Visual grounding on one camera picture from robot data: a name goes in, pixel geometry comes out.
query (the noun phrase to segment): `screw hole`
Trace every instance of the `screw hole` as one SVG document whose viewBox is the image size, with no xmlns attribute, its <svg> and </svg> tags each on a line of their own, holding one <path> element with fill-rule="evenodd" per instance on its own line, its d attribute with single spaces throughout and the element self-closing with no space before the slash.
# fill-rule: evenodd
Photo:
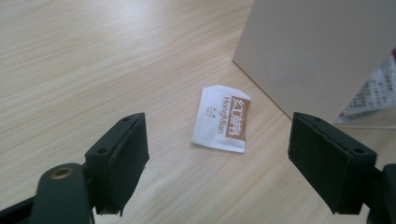
<svg viewBox="0 0 396 224">
<path fill-rule="evenodd" d="M 360 148 L 355 148 L 355 149 L 353 149 L 353 151 L 354 152 L 356 152 L 356 153 L 364 153 L 364 151 L 362 150 L 362 149 L 360 149 Z"/>
<path fill-rule="evenodd" d="M 54 171 L 50 177 L 52 179 L 62 179 L 65 178 L 73 173 L 73 168 L 72 167 L 62 167 L 59 168 L 58 170 Z"/>
<path fill-rule="evenodd" d="M 98 149 L 98 153 L 99 154 L 105 154 L 107 152 L 107 149 L 105 149 L 105 148 L 99 148 Z"/>
</svg>

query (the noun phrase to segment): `black plastic mount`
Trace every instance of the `black plastic mount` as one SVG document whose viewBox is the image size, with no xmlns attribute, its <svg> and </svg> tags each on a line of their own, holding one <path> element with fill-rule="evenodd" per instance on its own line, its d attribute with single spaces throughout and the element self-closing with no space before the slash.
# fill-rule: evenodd
<svg viewBox="0 0 396 224">
<path fill-rule="evenodd" d="M 117 122 L 87 151 L 85 159 L 96 213 L 122 214 L 149 160 L 144 114 Z"/>
<path fill-rule="evenodd" d="M 149 160 L 144 113 L 117 122 L 85 155 L 44 173 L 35 197 L 0 211 L 0 223 L 94 223 L 98 214 L 117 214 L 134 193 Z"/>
<path fill-rule="evenodd" d="M 333 213 L 366 203 L 368 223 L 396 223 L 396 165 L 377 170 L 376 153 L 331 124 L 294 113 L 289 158 Z"/>
</svg>

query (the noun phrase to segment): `light wood grain surface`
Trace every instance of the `light wood grain surface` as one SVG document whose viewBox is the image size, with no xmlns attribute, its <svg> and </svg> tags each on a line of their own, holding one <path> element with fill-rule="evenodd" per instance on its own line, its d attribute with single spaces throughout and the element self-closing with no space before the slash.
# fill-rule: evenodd
<svg viewBox="0 0 396 224">
<path fill-rule="evenodd" d="M 97 223 L 365 223 L 365 207 L 332 215 L 288 159 L 289 118 L 232 62 L 251 6 L 0 1 L 0 209 L 146 112 L 147 167 L 124 216 Z M 252 98 L 245 154 L 191 143 L 201 90 L 214 84 Z M 395 161 L 392 131 L 347 131 L 378 150 L 379 167 Z"/>
</svg>

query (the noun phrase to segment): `white cardboard box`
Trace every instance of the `white cardboard box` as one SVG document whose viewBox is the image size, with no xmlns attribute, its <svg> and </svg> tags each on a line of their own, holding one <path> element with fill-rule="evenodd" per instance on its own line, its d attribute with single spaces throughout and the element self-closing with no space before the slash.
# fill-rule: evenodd
<svg viewBox="0 0 396 224">
<path fill-rule="evenodd" d="M 395 47 L 394 0 L 256 0 L 233 61 L 288 116 L 334 123 Z"/>
</svg>

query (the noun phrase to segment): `printed packaging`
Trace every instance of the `printed packaging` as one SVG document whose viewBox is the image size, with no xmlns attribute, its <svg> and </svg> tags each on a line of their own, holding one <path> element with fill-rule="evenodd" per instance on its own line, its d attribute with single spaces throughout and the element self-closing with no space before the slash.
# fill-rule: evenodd
<svg viewBox="0 0 396 224">
<path fill-rule="evenodd" d="M 396 106 L 396 50 L 375 70 L 337 119 L 344 123 Z"/>
<path fill-rule="evenodd" d="M 244 153 L 249 103 L 250 97 L 240 90 L 220 85 L 204 88 L 191 141 Z"/>
</svg>

